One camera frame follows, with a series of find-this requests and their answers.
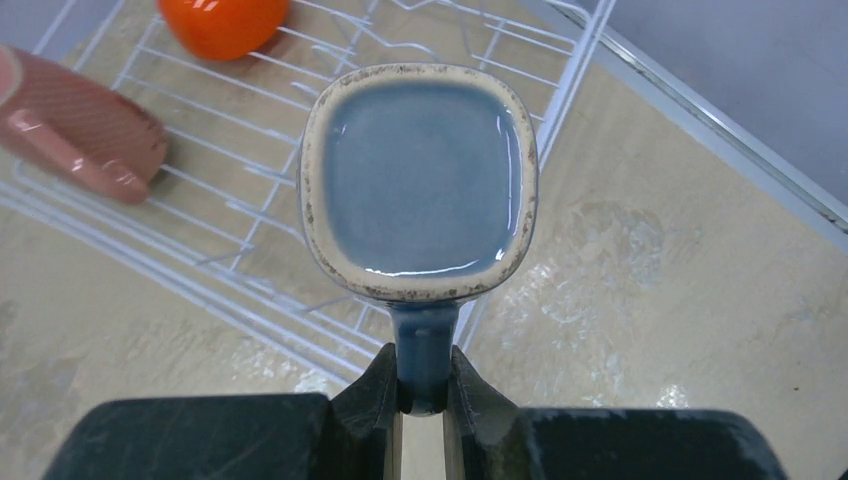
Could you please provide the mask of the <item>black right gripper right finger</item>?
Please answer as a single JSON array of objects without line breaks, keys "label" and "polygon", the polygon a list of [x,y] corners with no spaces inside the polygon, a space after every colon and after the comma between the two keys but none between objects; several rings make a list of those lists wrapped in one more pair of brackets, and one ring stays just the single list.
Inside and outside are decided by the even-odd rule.
[{"label": "black right gripper right finger", "polygon": [[771,445],[723,410],[520,407],[452,352],[450,479],[782,479]]}]

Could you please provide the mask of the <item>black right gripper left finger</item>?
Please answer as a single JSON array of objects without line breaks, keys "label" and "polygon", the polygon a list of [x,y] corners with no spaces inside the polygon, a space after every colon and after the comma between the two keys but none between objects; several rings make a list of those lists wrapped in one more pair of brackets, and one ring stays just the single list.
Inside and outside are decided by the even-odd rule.
[{"label": "black right gripper left finger", "polygon": [[388,343],[322,393],[123,399],[71,430],[47,479],[397,479],[402,421]]}]

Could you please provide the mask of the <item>grey coffee mug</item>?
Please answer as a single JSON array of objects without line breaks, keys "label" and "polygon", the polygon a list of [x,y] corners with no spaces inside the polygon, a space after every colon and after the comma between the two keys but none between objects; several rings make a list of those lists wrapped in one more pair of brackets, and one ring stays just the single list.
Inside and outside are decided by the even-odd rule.
[{"label": "grey coffee mug", "polygon": [[319,94],[298,152],[312,257],[388,309],[401,410],[441,412],[462,306],[509,279],[532,242],[539,165],[527,108],[474,68],[373,65]]}]

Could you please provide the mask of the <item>orange cup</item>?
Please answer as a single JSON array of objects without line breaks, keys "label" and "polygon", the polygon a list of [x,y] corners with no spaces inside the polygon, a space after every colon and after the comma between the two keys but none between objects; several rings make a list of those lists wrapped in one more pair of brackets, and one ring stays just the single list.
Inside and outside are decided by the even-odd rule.
[{"label": "orange cup", "polygon": [[165,24],[190,54],[211,61],[243,57],[285,22],[289,0],[158,0]]}]

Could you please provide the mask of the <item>pink floral mug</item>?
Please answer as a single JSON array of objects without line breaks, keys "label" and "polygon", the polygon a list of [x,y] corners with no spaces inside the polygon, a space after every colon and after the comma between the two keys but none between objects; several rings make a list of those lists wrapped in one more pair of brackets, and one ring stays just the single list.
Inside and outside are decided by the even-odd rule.
[{"label": "pink floral mug", "polygon": [[164,164],[164,124],[63,65],[1,47],[1,147],[55,177],[128,205]]}]

